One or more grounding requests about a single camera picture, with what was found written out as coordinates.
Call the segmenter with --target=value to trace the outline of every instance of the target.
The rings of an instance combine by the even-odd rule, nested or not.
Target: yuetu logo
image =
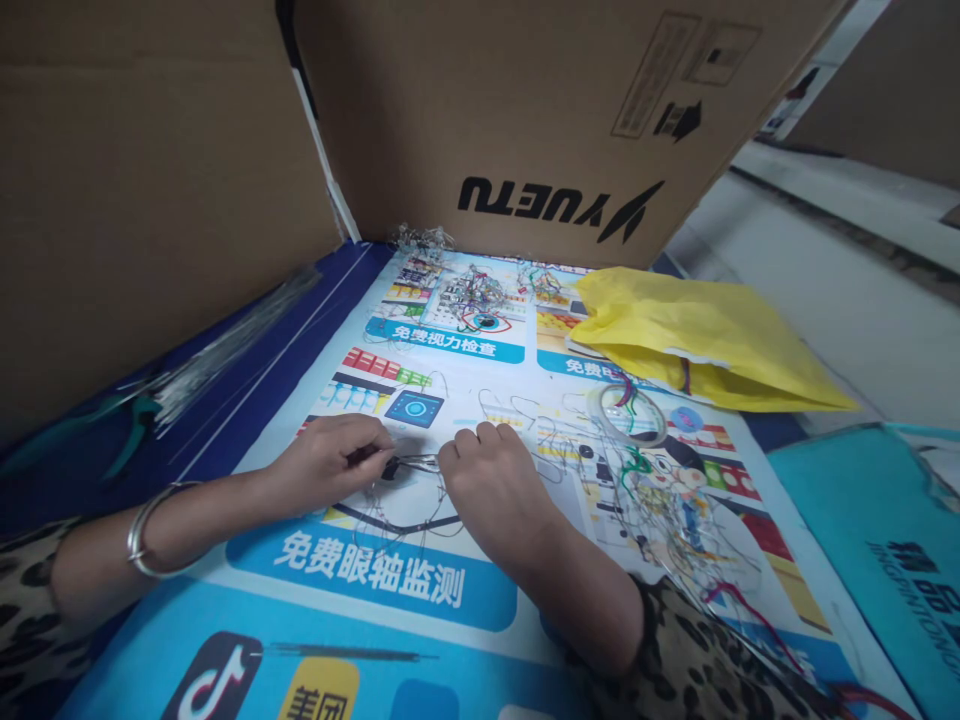
[[[211,635],[197,651],[161,720],[233,720],[262,655],[263,645],[256,638],[229,632]]]
[[[620,228],[623,228],[623,242],[626,243],[633,231],[637,229],[640,221],[643,220],[644,213],[647,211],[647,201],[657,194],[657,191],[663,187],[663,183],[664,181],[661,180],[651,185],[633,200],[624,203],[610,218],[606,227],[603,228],[597,242],[602,243]],[[550,185],[526,183],[517,198],[517,207],[511,207],[510,201],[513,199],[513,191],[516,185],[511,180],[504,180],[500,184],[500,193],[497,195],[497,199],[491,202],[493,183],[487,178],[468,177],[463,181],[463,186],[460,188],[460,202],[457,203],[457,208],[459,210],[469,210],[470,203],[476,196],[476,204],[473,207],[475,212],[513,215],[514,217],[533,218],[535,220],[553,220],[556,218],[564,223],[572,220],[574,225],[589,223],[591,227],[600,227],[603,221],[603,209],[607,200],[610,199],[608,194],[601,193],[597,195],[597,199],[586,210],[577,215],[580,205],[583,204],[583,193],[579,190],[571,190],[570,188],[554,190]]]

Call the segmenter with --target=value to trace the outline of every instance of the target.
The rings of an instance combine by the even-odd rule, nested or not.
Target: silver bangle
[[[164,488],[160,494],[156,495],[150,502],[140,508],[140,512],[137,513],[137,517],[134,518],[133,524],[130,526],[130,531],[127,533],[127,551],[130,553],[127,556],[127,562],[132,563],[137,570],[147,577],[154,578],[156,580],[166,580],[168,578],[176,577],[181,573],[185,573],[187,570],[200,562],[200,558],[197,558],[186,567],[182,567],[179,570],[174,570],[173,572],[164,573],[151,570],[143,563],[144,556],[150,553],[150,551],[143,546],[143,529],[147,525],[147,520],[150,519],[150,514],[157,509],[157,506],[160,503],[182,488],[189,487],[191,485],[202,484],[203,483],[196,481],[172,483]]]

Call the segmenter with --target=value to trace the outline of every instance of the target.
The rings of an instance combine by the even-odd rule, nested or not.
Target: cardboard wall
[[[337,247],[270,0],[0,5],[0,447]]]
[[[645,267],[844,7],[298,0],[295,25],[366,239]]]
[[[893,3],[788,142],[960,189],[960,3]]]

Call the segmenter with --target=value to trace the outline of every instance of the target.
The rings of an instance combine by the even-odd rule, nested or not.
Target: tiktok logo
[[[260,667],[260,641],[218,632],[200,647],[162,720],[233,720]]]

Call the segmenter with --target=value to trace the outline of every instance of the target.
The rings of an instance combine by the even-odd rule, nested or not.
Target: leopard print clothing
[[[644,602],[644,637],[630,673],[619,682],[567,662],[584,683],[597,718],[612,720],[799,720],[825,718],[797,696],[720,621],[697,610],[664,578],[634,578]]]
[[[17,717],[22,702],[89,668],[87,638],[67,635],[49,588],[57,548],[80,520],[0,542],[0,718]]]
[[[63,538],[80,518],[44,525],[0,544],[0,718],[45,688],[87,671],[88,639],[67,636],[50,593]],[[630,674],[598,678],[572,652],[593,714],[604,720],[799,720],[824,718],[766,670],[720,622],[702,615],[673,583],[637,581],[644,638]]]

